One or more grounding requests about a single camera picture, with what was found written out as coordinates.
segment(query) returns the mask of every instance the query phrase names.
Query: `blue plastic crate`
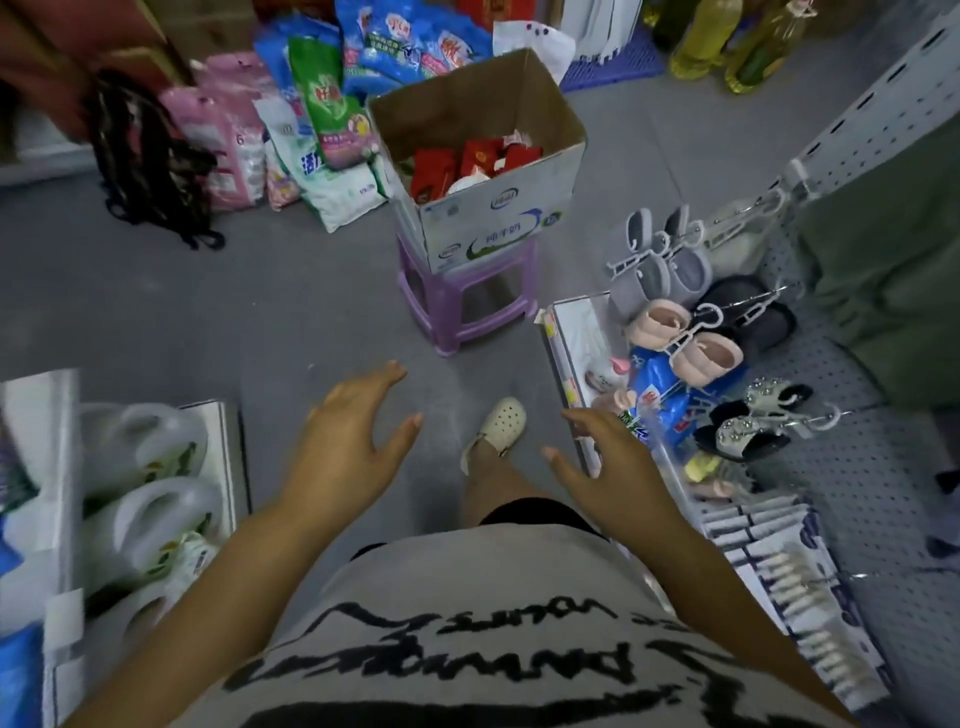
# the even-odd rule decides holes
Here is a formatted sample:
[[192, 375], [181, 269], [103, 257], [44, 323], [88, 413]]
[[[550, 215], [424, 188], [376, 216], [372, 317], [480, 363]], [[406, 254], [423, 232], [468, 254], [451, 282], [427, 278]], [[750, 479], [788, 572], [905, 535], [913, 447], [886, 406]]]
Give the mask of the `blue plastic crate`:
[[659, 76], [663, 71], [663, 60], [650, 40], [650, 30], [637, 22], [634, 37], [603, 65], [587, 61], [572, 63], [560, 89], [566, 93], [632, 79], [648, 79]]

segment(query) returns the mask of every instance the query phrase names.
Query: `black shorts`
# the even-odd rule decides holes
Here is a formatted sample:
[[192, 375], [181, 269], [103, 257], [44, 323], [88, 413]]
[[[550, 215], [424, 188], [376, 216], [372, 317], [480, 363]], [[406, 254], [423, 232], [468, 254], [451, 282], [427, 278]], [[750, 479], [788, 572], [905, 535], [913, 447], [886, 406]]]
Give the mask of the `black shorts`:
[[[493, 525], [494, 523], [516, 523], [518, 525], [547, 525], [555, 523], [556, 525], [568, 525], [571, 528], [579, 528], [581, 531], [592, 533], [594, 536], [603, 538], [597, 533], [584, 518], [570, 506], [560, 503], [558, 500], [548, 497], [522, 497], [517, 500], [511, 500], [501, 506], [494, 508], [485, 519], [480, 521], [480, 525]], [[353, 559], [363, 556], [368, 551], [380, 548], [386, 544], [370, 544], [364, 546], [355, 554]]]

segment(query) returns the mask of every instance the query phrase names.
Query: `person's left hand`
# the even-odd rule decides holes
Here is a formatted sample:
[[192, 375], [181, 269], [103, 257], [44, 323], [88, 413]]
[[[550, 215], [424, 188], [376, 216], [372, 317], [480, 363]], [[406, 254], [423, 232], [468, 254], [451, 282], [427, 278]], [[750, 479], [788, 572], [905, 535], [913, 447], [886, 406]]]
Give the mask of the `person's left hand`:
[[420, 434], [423, 415], [407, 418], [380, 449], [373, 420], [391, 387], [407, 376], [391, 361], [380, 370], [337, 384], [307, 417], [277, 507], [304, 533], [333, 536], [387, 490]]

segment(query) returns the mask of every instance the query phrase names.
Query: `purple plastic stool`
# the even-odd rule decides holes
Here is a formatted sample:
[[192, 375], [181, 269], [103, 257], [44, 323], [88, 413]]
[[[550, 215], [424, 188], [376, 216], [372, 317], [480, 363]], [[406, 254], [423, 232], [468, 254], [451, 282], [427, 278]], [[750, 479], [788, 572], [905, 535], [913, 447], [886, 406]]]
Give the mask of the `purple plastic stool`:
[[[434, 274], [426, 262], [410, 251], [402, 235], [396, 237], [400, 251], [400, 273], [396, 282], [410, 305], [410, 310], [420, 327], [430, 337], [430, 343], [440, 356], [452, 356], [460, 345], [469, 339], [483, 336], [511, 322], [518, 316], [531, 317], [537, 313], [537, 238], [517, 243], [502, 253], [494, 254], [487, 264], [478, 264], [458, 274]], [[472, 285], [491, 279], [514, 266], [522, 266], [520, 295], [499, 311], [473, 321], [463, 323], [464, 292]], [[407, 276], [416, 274], [423, 282], [423, 297], [427, 310], [410, 288]]]

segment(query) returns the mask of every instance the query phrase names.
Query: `leg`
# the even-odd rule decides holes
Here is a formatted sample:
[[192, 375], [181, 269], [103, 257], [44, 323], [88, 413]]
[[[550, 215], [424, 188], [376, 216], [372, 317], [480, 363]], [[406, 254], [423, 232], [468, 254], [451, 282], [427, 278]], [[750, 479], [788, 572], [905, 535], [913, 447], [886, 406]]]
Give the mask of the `leg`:
[[478, 440], [467, 455], [469, 475], [461, 523], [464, 528], [480, 524], [495, 508], [524, 497], [553, 498], [537, 488], [496, 448]]

